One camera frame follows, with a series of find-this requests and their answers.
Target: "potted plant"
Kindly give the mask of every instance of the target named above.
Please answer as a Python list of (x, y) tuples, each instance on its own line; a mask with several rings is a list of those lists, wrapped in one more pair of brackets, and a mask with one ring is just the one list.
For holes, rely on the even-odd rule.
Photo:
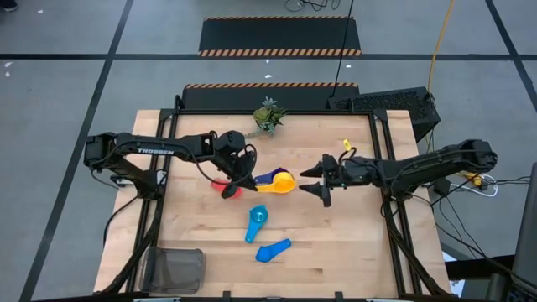
[(280, 120), (287, 115), (287, 109), (276, 106), (272, 97), (265, 97), (263, 106), (253, 112), (253, 120), (258, 124), (258, 128), (246, 135), (246, 138), (255, 138), (262, 133), (274, 135), (277, 125), (284, 125)]

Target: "white cable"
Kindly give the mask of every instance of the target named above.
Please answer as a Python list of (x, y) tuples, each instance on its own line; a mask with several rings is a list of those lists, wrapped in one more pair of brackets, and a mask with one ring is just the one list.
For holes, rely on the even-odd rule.
[[(496, 180), (489, 174), (481, 174), (481, 177), (483, 178), (483, 180), (485, 180), (486, 178), (489, 178), (491, 180), (491, 184), (494, 184), (493, 188), (494, 188), (494, 193), (492, 194), (485, 194), (483, 192), (480, 192), (478, 190), (475, 190), (473, 188), (470, 188), (470, 187), (467, 187), (465, 185), (461, 186), (462, 189), (465, 189), (465, 190), (469, 190), (473, 193), (476, 193), (478, 195), (481, 195), (481, 196), (485, 196), (485, 197), (494, 197), (498, 194), (498, 185), (496, 185)], [(455, 186), (455, 187), (458, 187), (459, 185), (457, 184), (451, 184), (451, 186)]]

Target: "wooden tabletop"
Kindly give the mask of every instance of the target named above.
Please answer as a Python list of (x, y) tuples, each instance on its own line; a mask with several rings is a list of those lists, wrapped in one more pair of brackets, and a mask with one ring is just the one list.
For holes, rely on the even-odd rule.
[[(156, 110), (139, 111), (133, 133), (154, 136), (158, 116)], [(396, 158), (417, 155), (408, 112), (388, 112), (388, 120)], [(344, 138), (357, 148), (357, 155), (374, 157), (367, 117), (287, 116), (283, 123), (272, 138), (248, 141), (258, 150), (254, 176), (282, 167), (299, 185), (315, 183), (317, 180), (302, 178), (299, 173), (313, 167), (323, 153), (339, 156)], [(255, 127), (251, 116), (185, 115), (179, 116), (176, 137), (210, 130), (250, 133)], [(386, 159), (380, 123), (378, 135)], [(150, 156), (130, 155), (128, 159), (142, 169), (149, 167)], [(222, 177), (211, 163), (201, 167), (212, 177)], [(120, 189), (115, 210), (135, 194), (133, 187)], [(416, 195), (428, 200), (425, 190)], [(335, 291), (342, 291), (346, 298), (396, 297), (380, 204), (380, 190), (371, 185), (333, 190), (330, 208), (298, 188), (286, 195), (243, 190), (240, 198), (223, 200), (193, 164), (172, 159), (159, 247), (203, 251), (206, 275), (196, 296), (222, 296), (222, 291), (231, 290), (234, 297), (330, 298)], [(95, 290), (106, 287), (131, 255), (141, 205), (137, 201), (112, 222)], [(248, 211), (257, 205), (267, 206), (269, 219), (255, 242), (248, 244), (244, 241)], [(412, 199), (406, 201), (406, 207), (416, 256), (438, 284), (450, 291), (430, 206)], [(255, 261), (261, 245), (285, 238), (293, 243), (290, 249), (270, 263)], [(407, 262), (400, 254), (410, 293)]]

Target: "yellow tag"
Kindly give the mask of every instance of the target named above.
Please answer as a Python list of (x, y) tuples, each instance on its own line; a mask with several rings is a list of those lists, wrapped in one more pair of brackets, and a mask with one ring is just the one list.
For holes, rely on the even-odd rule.
[(351, 143), (349, 143), (349, 140), (348, 139), (343, 139), (343, 146), (345, 146), (345, 150), (346, 151), (351, 151)]

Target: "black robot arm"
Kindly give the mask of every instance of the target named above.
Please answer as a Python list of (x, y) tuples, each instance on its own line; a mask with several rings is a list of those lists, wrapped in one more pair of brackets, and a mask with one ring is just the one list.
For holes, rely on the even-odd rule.
[(224, 172), (230, 184), (222, 192), (227, 198), (237, 187), (257, 190), (252, 177), (256, 152), (247, 151), (244, 136), (229, 131), (217, 137), (215, 132), (187, 135), (182, 138), (153, 138), (131, 133), (103, 133), (86, 140), (84, 165), (90, 170), (111, 170), (114, 178), (130, 180), (145, 199), (158, 199), (163, 188), (157, 172), (142, 170), (125, 159), (129, 154), (172, 155), (183, 161), (199, 164), (211, 161)]
[(319, 196), (331, 205), (330, 190), (373, 184), (395, 198), (408, 198), (420, 185), (460, 171), (485, 173), (494, 168), (497, 156), (487, 142), (469, 139), (457, 145), (403, 160), (340, 159), (323, 154), (322, 161), (301, 176), (318, 177), (324, 184), (301, 185), (302, 190)]

